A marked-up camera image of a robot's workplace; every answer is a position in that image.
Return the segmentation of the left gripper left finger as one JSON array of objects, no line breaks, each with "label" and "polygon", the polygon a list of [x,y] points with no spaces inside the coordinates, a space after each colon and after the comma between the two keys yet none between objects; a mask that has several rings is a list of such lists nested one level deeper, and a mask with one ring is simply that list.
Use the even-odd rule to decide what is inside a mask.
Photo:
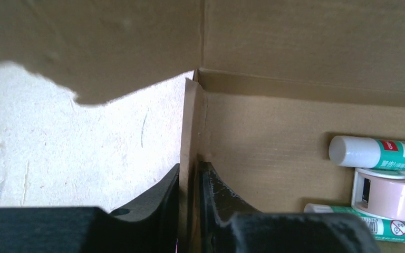
[{"label": "left gripper left finger", "polygon": [[179,165],[125,205],[0,208],[0,252],[175,252]]}]

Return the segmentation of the small green white vial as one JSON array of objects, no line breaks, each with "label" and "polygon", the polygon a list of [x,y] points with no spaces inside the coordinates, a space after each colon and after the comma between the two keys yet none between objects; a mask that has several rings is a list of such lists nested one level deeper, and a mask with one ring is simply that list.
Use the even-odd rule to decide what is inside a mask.
[{"label": "small green white vial", "polygon": [[308,203],[304,212],[308,213],[351,213],[360,217],[374,238],[379,241],[405,243],[405,221],[381,219],[354,210],[352,207],[328,206]]}]

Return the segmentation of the pink white small tool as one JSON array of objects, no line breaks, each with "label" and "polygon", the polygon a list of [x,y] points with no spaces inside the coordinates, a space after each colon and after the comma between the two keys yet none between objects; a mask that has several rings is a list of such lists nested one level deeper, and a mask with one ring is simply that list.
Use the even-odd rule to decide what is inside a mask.
[{"label": "pink white small tool", "polygon": [[351,207],[365,215],[405,221],[405,171],[356,168]]}]

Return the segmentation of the brown cardboard box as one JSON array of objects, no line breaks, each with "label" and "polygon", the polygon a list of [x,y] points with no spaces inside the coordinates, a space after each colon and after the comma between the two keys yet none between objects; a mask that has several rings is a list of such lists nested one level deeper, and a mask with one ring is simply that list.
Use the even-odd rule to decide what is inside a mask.
[{"label": "brown cardboard box", "polygon": [[0,1],[0,63],[103,104],[183,72],[176,248],[198,163],[264,213],[349,202],[336,134],[405,140],[405,1]]}]

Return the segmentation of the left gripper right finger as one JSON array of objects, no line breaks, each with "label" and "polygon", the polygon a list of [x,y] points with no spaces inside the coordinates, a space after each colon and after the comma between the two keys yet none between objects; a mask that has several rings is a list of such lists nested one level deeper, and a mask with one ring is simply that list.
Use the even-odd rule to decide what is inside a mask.
[{"label": "left gripper right finger", "polygon": [[198,163],[202,252],[380,252],[349,213],[264,213]]}]

